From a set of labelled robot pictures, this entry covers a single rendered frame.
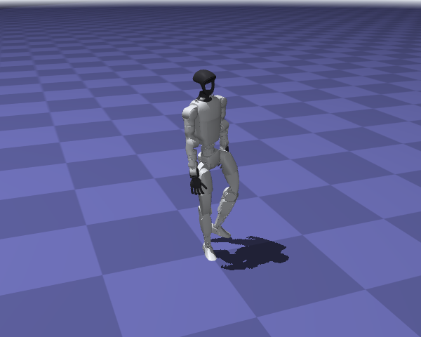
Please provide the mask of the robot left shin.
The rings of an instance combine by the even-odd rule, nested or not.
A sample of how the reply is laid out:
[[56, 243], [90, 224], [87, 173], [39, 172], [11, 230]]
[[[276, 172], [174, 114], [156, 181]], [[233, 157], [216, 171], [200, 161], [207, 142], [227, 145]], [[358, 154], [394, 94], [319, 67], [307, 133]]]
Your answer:
[[[225, 188], [226, 189], [226, 188]], [[221, 224], [224, 223], [226, 217], [231, 212], [233, 206], [235, 205], [235, 202], [239, 196], [239, 193], [236, 196], [236, 199], [234, 201], [227, 201], [224, 199], [223, 195], [220, 200], [220, 205], [218, 207], [218, 216], [215, 221], [215, 228], [220, 229]]]

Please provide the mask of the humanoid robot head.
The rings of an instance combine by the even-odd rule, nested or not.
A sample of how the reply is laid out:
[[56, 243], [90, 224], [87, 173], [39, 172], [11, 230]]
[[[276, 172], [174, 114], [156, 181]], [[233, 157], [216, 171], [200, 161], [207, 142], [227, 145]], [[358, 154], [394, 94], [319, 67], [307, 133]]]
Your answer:
[[[215, 79], [216, 79], [216, 76], [208, 70], [199, 70], [198, 72], [194, 74], [193, 80], [196, 83], [201, 84], [201, 87], [203, 89], [202, 91], [200, 91], [199, 96], [197, 97], [197, 100], [199, 100], [200, 98], [205, 98], [205, 100], [200, 100], [202, 102], [210, 102], [212, 100], [212, 98], [211, 97], [209, 98], [209, 96], [214, 91]], [[206, 90], [205, 85], [210, 82], [211, 82], [211, 90]]]

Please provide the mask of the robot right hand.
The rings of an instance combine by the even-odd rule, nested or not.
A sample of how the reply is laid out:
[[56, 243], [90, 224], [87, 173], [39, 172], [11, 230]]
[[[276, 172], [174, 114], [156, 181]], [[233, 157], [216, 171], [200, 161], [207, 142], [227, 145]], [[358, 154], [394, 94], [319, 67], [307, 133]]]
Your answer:
[[[191, 176], [190, 175], [190, 178], [192, 178], [192, 180], [190, 182], [191, 193], [192, 194], [195, 193], [195, 195], [197, 195], [197, 193], [198, 193], [198, 195], [201, 195], [201, 194], [204, 194], [203, 190], [201, 189], [201, 186], [203, 186], [206, 190], [207, 190], [207, 187], [201, 182], [201, 179], [199, 179], [198, 168], [196, 169], [196, 172], [197, 172], [197, 176]], [[193, 188], [194, 188], [194, 193], [193, 193]], [[197, 190], [197, 193], [196, 193], [196, 190]], [[201, 191], [201, 193], [199, 192], [199, 190]]]

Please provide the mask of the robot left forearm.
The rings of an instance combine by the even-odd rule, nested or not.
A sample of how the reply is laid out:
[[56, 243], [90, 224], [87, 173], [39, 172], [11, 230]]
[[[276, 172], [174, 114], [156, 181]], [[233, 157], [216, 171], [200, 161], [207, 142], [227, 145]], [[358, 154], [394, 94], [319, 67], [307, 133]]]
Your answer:
[[[229, 128], [229, 127], [228, 127]], [[229, 147], [229, 141], [228, 141], [228, 128], [225, 130], [225, 131], [223, 131], [223, 132], [220, 132], [220, 150], [225, 150], [225, 148], [226, 148], [226, 146], [228, 146]]]

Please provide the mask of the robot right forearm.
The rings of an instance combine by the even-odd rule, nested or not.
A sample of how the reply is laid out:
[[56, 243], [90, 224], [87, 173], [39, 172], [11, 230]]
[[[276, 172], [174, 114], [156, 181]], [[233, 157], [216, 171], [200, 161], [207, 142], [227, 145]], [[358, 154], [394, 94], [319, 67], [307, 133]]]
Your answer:
[[192, 140], [187, 140], [186, 142], [186, 154], [188, 156], [188, 167], [191, 176], [197, 176], [196, 169], [198, 168], [198, 161], [197, 161], [197, 150], [193, 149], [194, 143]]

